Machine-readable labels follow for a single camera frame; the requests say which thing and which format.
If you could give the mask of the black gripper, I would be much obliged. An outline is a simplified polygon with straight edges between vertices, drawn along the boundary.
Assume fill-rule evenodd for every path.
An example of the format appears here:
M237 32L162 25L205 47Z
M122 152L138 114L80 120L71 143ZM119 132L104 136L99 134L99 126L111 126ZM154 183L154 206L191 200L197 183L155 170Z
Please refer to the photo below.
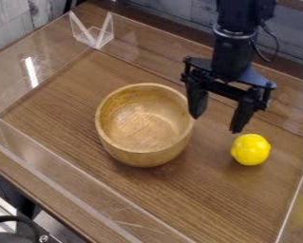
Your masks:
M266 110L270 93L277 83L269 80L251 66L238 78L225 77L211 70L211 60L187 56L182 82L187 88L190 115L198 119L207 109L209 93L239 102L230 123L230 131L237 134L250 122L258 110Z

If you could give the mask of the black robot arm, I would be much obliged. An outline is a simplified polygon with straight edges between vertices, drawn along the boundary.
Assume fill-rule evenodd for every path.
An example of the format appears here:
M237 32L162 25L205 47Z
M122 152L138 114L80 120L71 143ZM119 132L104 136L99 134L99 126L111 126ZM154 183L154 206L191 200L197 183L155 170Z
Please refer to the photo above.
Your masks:
M267 29L277 0L217 0L215 48L210 59L187 56L182 82L186 84L189 111L199 118L207 109L209 94L238 102L230 131L238 133L254 113L265 110L277 83L251 67L258 30Z

